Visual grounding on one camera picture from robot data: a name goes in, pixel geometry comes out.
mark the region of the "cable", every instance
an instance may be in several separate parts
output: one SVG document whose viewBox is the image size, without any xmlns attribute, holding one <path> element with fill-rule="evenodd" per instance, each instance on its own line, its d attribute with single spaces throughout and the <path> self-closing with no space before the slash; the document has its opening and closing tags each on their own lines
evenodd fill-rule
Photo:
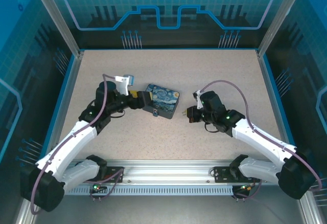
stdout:
<svg viewBox="0 0 327 224">
<path fill-rule="evenodd" d="M 204 123 L 204 128 L 205 128 L 205 130 L 206 131 L 208 131 L 209 133 L 217 133 L 217 132 L 219 132 L 218 130 L 216 130 L 216 131 L 210 131 L 210 130 L 208 130 L 207 128 L 206 128 L 206 126 L 208 125 L 209 123 Z"/>
<path fill-rule="evenodd" d="M 244 199 L 249 199 L 248 197 L 246 197 L 246 195 L 244 195 L 244 194 L 241 194 L 241 193 L 237 193 L 236 195 L 238 195 L 238 196 L 241 196 L 241 197 L 243 197 Z M 283 219 L 281 219 L 268 205 L 266 205 L 264 202 L 261 202 L 261 201 L 259 201 L 259 200 L 257 200 L 257 199 L 255 199 L 255 198 L 252 198 L 251 200 L 253 200 L 253 201 L 255 201 L 255 202 L 257 202 L 258 204 L 260 204 L 260 205 L 263 205 L 263 206 L 265 206 L 278 220 L 280 220 L 282 223 L 284 223 L 284 224 L 287 224 Z"/>
<path fill-rule="evenodd" d="M 259 192 L 259 190 L 261 188 L 261 185 L 262 185 L 262 180 L 260 180 L 260 182 L 258 184 L 258 187 L 256 188 L 255 192 L 252 195 L 250 195 L 250 196 L 245 196 L 244 195 L 246 197 L 245 199 L 252 199 L 252 198 L 254 198 L 254 196 L 256 196 L 258 194 L 258 192 Z"/>
<path fill-rule="evenodd" d="M 106 105 L 106 100 L 107 100 L 107 93 L 108 93 L 108 86 L 107 86 L 107 81 L 106 78 L 110 78 L 110 79 L 115 79 L 114 77 L 108 76 L 106 74 L 102 75 L 103 80 L 104 80 L 104 96 L 103 96 L 103 103 L 102 103 L 102 107 L 100 109 L 99 114 L 87 125 L 85 125 L 84 127 L 82 127 L 81 129 L 77 130 L 75 133 L 72 133 L 70 136 L 68 136 L 61 144 L 59 144 L 59 146 L 56 148 L 56 150 L 51 154 L 51 156 L 49 157 L 49 160 L 46 162 L 46 164 L 44 165 L 44 167 L 41 169 L 41 172 L 39 173 L 38 177 L 36 178 L 36 181 L 34 183 L 33 189 L 32 189 L 32 195 L 31 195 L 31 205 L 30 205 L 30 209 L 31 209 L 31 213 L 33 215 L 37 215 L 40 213 L 41 210 L 39 211 L 35 211 L 34 209 L 34 201 L 35 201 L 35 194 L 36 194 L 36 189 L 40 183 L 41 177 L 43 176 L 46 168 L 50 165 L 51 160 L 55 157 L 55 155 L 58 153 L 58 151 L 73 137 L 75 137 L 77 134 L 79 134 L 80 132 L 82 132 L 83 130 L 85 130 L 86 128 L 90 127 L 91 125 L 93 125 L 101 116 L 105 105 Z"/>
<path fill-rule="evenodd" d="M 321 179 L 319 178 L 318 174 L 316 173 L 316 171 L 303 159 L 301 158 L 299 155 L 297 155 L 296 153 L 294 153 L 293 151 L 291 151 L 290 149 L 280 145 L 279 143 L 277 143 L 276 141 L 270 139 L 269 137 L 265 136 L 264 134 L 260 133 L 259 131 L 257 131 L 253 124 L 251 123 L 250 121 L 250 116 L 249 116 L 249 106 L 248 106 L 248 103 L 247 103 L 247 100 L 243 94 L 243 92 L 240 90 L 239 87 L 237 87 L 235 84 L 233 84 L 232 82 L 229 82 L 229 81 L 226 81 L 226 80 L 216 80 L 216 81 L 213 81 L 211 83 L 209 83 L 208 85 L 206 85 L 203 89 L 201 89 L 200 93 L 204 92 L 204 90 L 206 88 L 208 88 L 209 86 L 211 86 L 212 84 L 214 83 L 218 83 L 218 82 L 223 82 L 223 83 L 227 83 L 229 85 L 232 85 L 234 88 L 237 89 L 237 91 L 241 94 L 243 100 L 244 100 L 244 104 L 245 104 L 245 110 L 246 110 L 246 120 L 250 126 L 250 128 L 252 129 L 252 131 L 254 131 L 255 133 L 257 133 L 259 136 L 261 136 L 262 138 L 266 139 L 267 141 L 271 142 L 272 144 L 274 144 L 275 146 L 281 148 L 282 150 L 290 153 L 292 156 L 296 157 L 301 163 L 303 163 L 307 169 L 309 169 L 309 171 L 315 176 L 317 182 L 318 182 L 318 188 L 316 189 L 309 189 L 309 191 L 312 191 L 312 192 L 316 192 L 316 191 L 320 191 L 322 189 L 322 182 L 321 182 Z"/>
<path fill-rule="evenodd" d="M 99 199 L 105 199 L 105 198 L 109 197 L 109 195 L 113 192 L 113 190 L 114 190 L 114 188 L 116 187 L 116 185 L 117 185 L 119 179 L 120 179 L 121 176 L 122 176 L 122 173 L 123 173 L 123 169 L 120 169 L 118 172 L 116 172 L 115 174 L 113 174 L 111 177 L 109 177 L 109 178 L 107 178 L 107 179 L 105 179 L 105 180 L 103 180 L 103 181 L 100 181 L 100 182 L 88 182 L 88 183 L 104 183 L 104 182 L 106 182 L 106 181 L 108 181 L 108 180 L 114 178 L 116 175 L 119 174 L 119 176 L 117 177 L 117 180 L 115 181 L 114 185 L 112 186 L 112 188 L 110 189 L 110 191 L 107 193 L 107 195 L 105 195 L 105 196 L 103 196 L 103 197 L 99 197 Z M 95 197 L 93 197 L 92 192 L 90 192 L 90 197 L 93 198 L 93 200 L 96 199 Z"/>
<path fill-rule="evenodd" d="M 210 170 L 210 172 L 209 172 L 209 175 L 211 175 L 212 177 L 215 177 L 213 174 L 212 174 L 212 172 L 214 171 L 215 169 L 212 169 L 212 170 Z"/>
<path fill-rule="evenodd" d="M 123 113 L 123 114 L 120 115 L 120 116 L 117 116 L 117 117 L 113 117 L 113 116 L 111 116 L 111 118 L 122 118 L 122 117 L 125 115 L 125 110 L 123 110 L 122 113 Z"/>
</svg>

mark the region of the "enclosure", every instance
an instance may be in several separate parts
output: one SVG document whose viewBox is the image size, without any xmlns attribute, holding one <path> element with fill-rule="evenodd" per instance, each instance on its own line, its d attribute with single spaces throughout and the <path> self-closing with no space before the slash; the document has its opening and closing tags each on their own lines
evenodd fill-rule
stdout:
<svg viewBox="0 0 327 224">
<path fill-rule="evenodd" d="M 252 122 L 310 149 L 324 180 L 327 0 L 1 0 L 0 14 L 1 223 L 325 223 L 324 181 L 301 200 L 263 183 L 253 200 L 236 202 L 235 184 L 215 183 L 210 170 L 240 154 L 266 158 L 182 112 L 196 90 L 231 81 Z M 103 73 L 133 75 L 138 91 L 177 91 L 175 114 L 126 109 L 69 165 L 95 154 L 124 167 L 113 196 L 93 203 L 83 183 L 34 216 L 20 171 L 71 131 Z M 210 90 L 245 113 L 232 87 Z"/>
</svg>

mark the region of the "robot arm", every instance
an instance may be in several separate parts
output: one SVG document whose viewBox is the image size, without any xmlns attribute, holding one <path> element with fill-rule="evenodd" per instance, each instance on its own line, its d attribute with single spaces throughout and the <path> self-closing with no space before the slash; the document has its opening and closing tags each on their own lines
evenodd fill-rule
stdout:
<svg viewBox="0 0 327 224">
<path fill-rule="evenodd" d="M 45 157 L 35 165 L 24 167 L 20 176 L 20 192 L 23 198 L 31 200 L 33 186 L 37 181 L 42 169 L 45 168 L 38 183 L 35 193 L 35 204 L 46 211 L 52 211 L 61 202 L 65 192 L 76 187 L 87 180 L 103 180 L 107 162 L 97 156 L 91 155 L 86 160 L 73 168 L 66 170 L 70 162 L 82 150 L 82 148 L 93 140 L 111 121 L 111 115 L 121 113 L 126 108 L 139 109 L 149 104 L 152 100 L 149 92 L 128 91 L 127 86 L 133 84 L 133 77 L 115 77 L 120 82 L 116 84 L 107 81 L 107 97 L 105 108 L 99 118 L 88 125 L 100 113 L 104 100 L 104 82 L 100 83 L 96 91 L 94 105 L 89 105 L 79 117 L 70 133 Z"/>
<path fill-rule="evenodd" d="M 205 125 L 212 124 L 217 132 L 226 133 L 230 137 L 247 143 L 270 160 L 266 162 L 252 159 L 247 155 L 238 156 L 230 164 L 230 174 L 235 180 L 238 180 L 239 175 L 242 174 L 245 177 L 259 178 L 279 184 L 286 194 L 295 199 L 300 199 L 315 182 L 314 175 L 307 167 L 284 149 L 289 149 L 312 165 L 310 151 L 299 150 L 253 124 L 250 126 L 243 114 L 236 110 L 226 110 L 218 95 L 213 91 L 206 93 L 197 91 L 193 93 L 193 96 L 197 100 L 197 106 L 186 110 L 190 123 L 203 121 Z M 269 140 L 273 140 L 282 149 Z"/>
</svg>

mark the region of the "starry night box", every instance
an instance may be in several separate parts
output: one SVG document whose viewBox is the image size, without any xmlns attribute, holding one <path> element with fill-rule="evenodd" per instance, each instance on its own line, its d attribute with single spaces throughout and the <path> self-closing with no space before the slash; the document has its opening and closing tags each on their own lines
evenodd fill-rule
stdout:
<svg viewBox="0 0 327 224">
<path fill-rule="evenodd" d="M 146 91 L 152 93 L 152 102 L 143 110 L 155 117 L 172 119 L 179 101 L 179 92 L 155 84 L 149 84 Z"/>
</svg>

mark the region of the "speckled surface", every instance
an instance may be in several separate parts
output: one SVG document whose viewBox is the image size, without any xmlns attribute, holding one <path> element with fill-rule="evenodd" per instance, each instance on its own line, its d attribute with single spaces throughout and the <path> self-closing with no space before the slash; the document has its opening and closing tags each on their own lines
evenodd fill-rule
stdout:
<svg viewBox="0 0 327 224">
<path fill-rule="evenodd" d="M 124 160 L 234 159 L 247 154 L 264 157 L 245 143 L 222 133 L 208 133 L 203 123 L 189 124 L 182 112 L 196 101 L 192 93 L 213 80 L 234 82 L 244 92 L 254 124 L 279 138 L 279 132 L 254 50 L 87 50 L 80 66 L 61 138 L 95 98 L 102 73 L 135 77 L 130 89 L 149 83 L 180 92 L 173 119 L 154 117 L 143 110 L 126 110 L 77 156 L 90 154 Z M 245 113 L 242 97 L 227 84 L 214 84 L 227 109 Z"/>
</svg>

